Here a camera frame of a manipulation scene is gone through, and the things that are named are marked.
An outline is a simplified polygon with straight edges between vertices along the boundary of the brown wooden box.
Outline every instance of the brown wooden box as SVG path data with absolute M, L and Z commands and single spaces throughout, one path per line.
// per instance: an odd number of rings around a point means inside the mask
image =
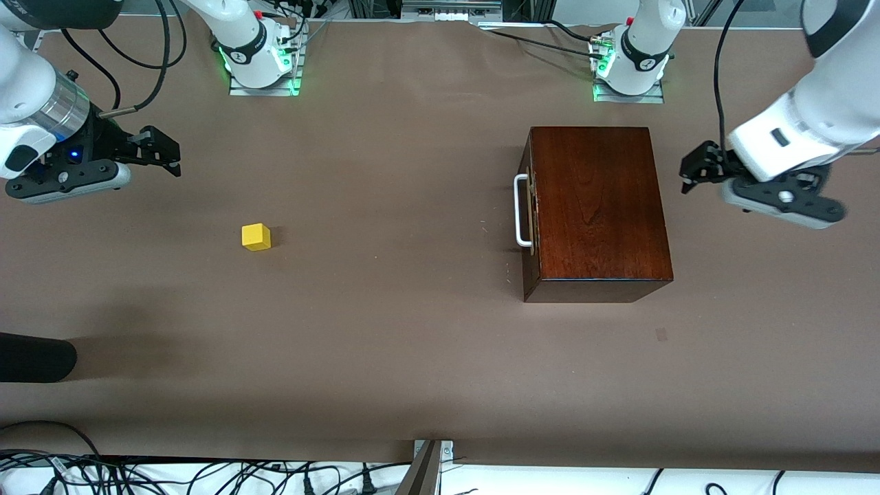
M 633 302 L 672 281 L 647 129 L 532 128 L 515 188 L 526 302 Z

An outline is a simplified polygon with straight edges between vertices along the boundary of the yellow cube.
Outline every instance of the yellow cube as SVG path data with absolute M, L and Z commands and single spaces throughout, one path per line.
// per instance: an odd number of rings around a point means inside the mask
M 272 235 L 263 224 L 241 227 L 241 245 L 251 251 L 262 251 L 272 247 Z

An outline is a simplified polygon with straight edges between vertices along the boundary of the brown table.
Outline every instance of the brown table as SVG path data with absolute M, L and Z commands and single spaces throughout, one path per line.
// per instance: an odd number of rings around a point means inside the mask
M 679 160 L 717 136 L 716 30 L 681 34 L 662 106 L 593 103 L 583 59 L 464 23 L 333 24 L 299 97 L 252 99 L 187 20 L 184 61 L 119 119 L 180 141 L 182 178 L 0 198 L 3 329 L 83 354 L 77 380 L 0 386 L 4 421 L 66 420 L 109 454 L 391 460 L 443 437 L 469 462 L 878 470 L 880 167 L 840 161 L 827 194 L 851 213 L 823 232 L 682 196 Z M 156 19 L 109 33 L 158 59 Z M 77 38 L 123 106 L 149 92 L 154 72 Z M 109 106 L 60 36 L 42 53 Z M 809 68 L 797 31 L 732 33 L 730 129 Z M 539 125 L 650 127 L 675 282 L 633 305 L 521 302 L 510 184 Z M 279 245 L 243 249 L 253 222 Z M 4 444 L 83 449 L 19 435 Z

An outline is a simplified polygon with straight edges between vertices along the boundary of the black cylinder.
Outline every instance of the black cylinder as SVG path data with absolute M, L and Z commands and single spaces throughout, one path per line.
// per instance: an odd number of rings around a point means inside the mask
M 0 381 L 52 383 L 77 363 L 73 344 L 54 338 L 0 332 Z

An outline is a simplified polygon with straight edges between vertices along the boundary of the white handle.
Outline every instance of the white handle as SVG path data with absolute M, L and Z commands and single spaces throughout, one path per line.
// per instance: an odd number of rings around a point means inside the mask
M 519 225 L 519 182 L 526 181 L 528 178 L 529 174 L 518 174 L 513 178 L 513 218 L 517 222 L 517 244 L 523 248 L 532 247 L 532 242 L 530 240 L 523 239 L 523 234 Z

